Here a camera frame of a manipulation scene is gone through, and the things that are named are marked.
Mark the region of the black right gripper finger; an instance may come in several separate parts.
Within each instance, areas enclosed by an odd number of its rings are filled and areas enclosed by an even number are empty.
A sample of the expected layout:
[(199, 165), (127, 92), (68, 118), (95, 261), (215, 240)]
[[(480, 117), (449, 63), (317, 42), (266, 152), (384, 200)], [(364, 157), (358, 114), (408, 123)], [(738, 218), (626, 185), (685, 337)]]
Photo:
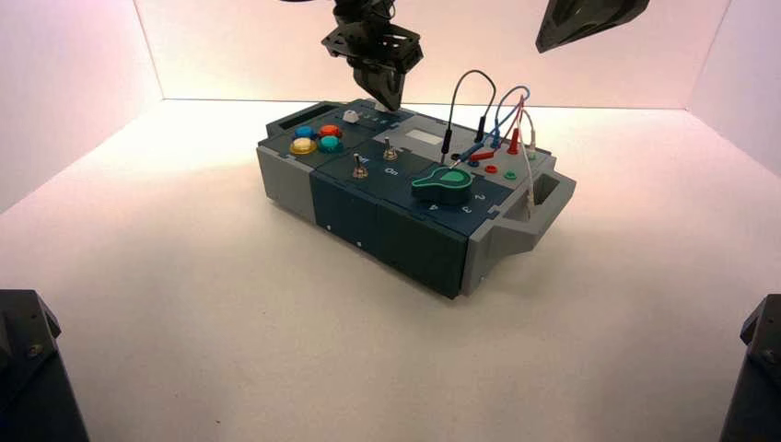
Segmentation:
[(565, 23), (577, 31), (599, 32), (632, 21), (649, 4), (648, 0), (573, 1), (565, 10)]
[(549, 52), (584, 38), (589, 29), (582, 12), (586, 5), (584, 0), (549, 1), (535, 41), (538, 53)]

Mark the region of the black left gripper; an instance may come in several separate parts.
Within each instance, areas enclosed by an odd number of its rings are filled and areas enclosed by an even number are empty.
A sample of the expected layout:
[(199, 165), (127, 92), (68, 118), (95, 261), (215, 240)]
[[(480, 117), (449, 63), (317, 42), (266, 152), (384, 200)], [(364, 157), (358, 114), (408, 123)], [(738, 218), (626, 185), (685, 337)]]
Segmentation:
[(343, 24), (321, 43), (333, 57), (344, 57), (354, 64), (379, 68), (355, 67), (353, 78), (389, 111), (401, 107), (404, 73), (412, 70), (424, 57), (420, 35), (390, 22)]

